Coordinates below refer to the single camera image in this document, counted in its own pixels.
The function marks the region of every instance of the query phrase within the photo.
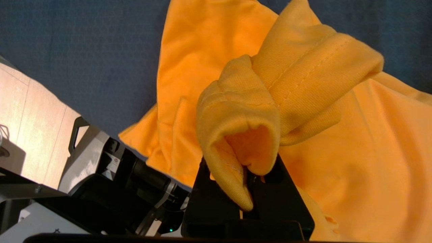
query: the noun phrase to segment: black handle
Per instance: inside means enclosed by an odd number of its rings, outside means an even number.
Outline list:
[[[68,147],[70,154],[72,154],[73,150],[75,149],[75,142],[76,142],[76,137],[78,136],[79,128],[86,127],[89,125],[90,124],[86,120],[84,120],[82,116],[75,119],[72,128],[72,135],[70,136],[69,147]]]

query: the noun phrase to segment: screw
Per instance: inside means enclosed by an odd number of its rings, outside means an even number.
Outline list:
[[[35,193],[38,194],[38,193],[41,192],[41,190],[42,190],[41,185],[38,185],[38,186],[35,188]]]

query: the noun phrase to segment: wooden surface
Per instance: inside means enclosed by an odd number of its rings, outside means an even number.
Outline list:
[[[57,188],[77,117],[41,84],[0,64],[0,126],[9,130],[7,146],[16,150],[10,158],[0,157],[0,166]],[[21,157],[20,150],[25,158],[13,161]]]

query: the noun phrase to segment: yellow cloth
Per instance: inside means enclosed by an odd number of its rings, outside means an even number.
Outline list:
[[[280,142],[316,223],[312,239],[429,242],[432,97],[373,76],[380,55],[321,25],[307,1],[292,1],[276,18],[250,0],[172,0],[157,108],[122,141],[189,186],[204,152],[221,188],[245,209],[239,163],[265,174]]]

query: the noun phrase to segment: yellow sweatshirt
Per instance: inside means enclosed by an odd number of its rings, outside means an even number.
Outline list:
[[[306,0],[279,18],[251,0],[172,0],[157,107],[120,138],[189,186],[204,155],[245,210],[243,170],[264,175],[279,152],[317,225],[311,239],[428,242],[432,97],[382,64]]]

